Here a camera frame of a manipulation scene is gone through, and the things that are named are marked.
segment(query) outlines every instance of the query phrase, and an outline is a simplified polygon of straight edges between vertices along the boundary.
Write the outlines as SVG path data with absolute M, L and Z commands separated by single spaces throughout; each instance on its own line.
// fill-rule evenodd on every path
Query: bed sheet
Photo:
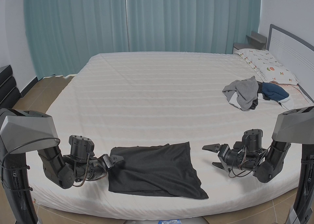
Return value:
M 228 104 L 222 89 L 256 75 L 238 55 L 186 52 L 98 54 L 50 106 L 61 139 L 70 152 L 72 134 L 91 138 L 95 155 L 113 147 L 190 142 L 191 161 L 209 199 L 147 197 L 108 191 L 108 179 L 63 190 L 48 179 L 36 152 L 27 153 L 32 196 L 55 209 L 101 217 L 168 220 L 229 212 L 269 201 L 298 185 L 301 145 L 292 144 L 282 172 L 269 183 L 252 175 L 228 178 L 214 166 L 217 154 L 203 145 L 233 146 L 247 129 L 261 128 L 263 147 L 271 144 L 277 103 L 243 112 Z

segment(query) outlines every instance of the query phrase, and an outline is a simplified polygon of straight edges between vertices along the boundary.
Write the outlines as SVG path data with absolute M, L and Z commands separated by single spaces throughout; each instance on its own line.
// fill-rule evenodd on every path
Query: gray cloth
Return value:
M 238 94 L 237 101 L 242 111 L 252 106 L 253 100 L 257 99 L 257 91 L 258 83 L 255 76 L 244 80 L 235 80 L 230 85 L 226 85 L 222 90 L 228 102 L 235 92 Z

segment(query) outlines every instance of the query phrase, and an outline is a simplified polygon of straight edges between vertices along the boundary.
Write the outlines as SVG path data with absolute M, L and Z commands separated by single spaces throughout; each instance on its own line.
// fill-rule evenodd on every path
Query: pile of clothes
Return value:
M 258 99 L 277 101 L 286 110 L 294 108 L 293 99 L 282 87 L 274 83 L 259 82 L 255 76 L 235 80 L 226 85 L 222 92 L 230 104 L 242 111 L 254 110 L 258 105 Z

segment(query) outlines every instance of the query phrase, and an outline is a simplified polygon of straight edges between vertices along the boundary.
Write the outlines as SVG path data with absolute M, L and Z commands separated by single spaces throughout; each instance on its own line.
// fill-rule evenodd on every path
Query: wall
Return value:
M 258 32 L 268 37 L 274 24 L 314 45 L 313 14 L 314 0 L 261 0 Z
M 20 92 L 36 77 L 24 24 L 24 0 L 0 0 L 0 66 L 11 64 Z

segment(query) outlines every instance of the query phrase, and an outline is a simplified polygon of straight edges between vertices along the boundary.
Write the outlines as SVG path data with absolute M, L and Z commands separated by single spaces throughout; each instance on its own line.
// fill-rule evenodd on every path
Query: blue knit garment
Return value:
M 287 93 L 282 87 L 273 83 L 263 82 L 262 93 L 268 96 L 271 100 L 277 102 L 289 97 L 289 93 Z

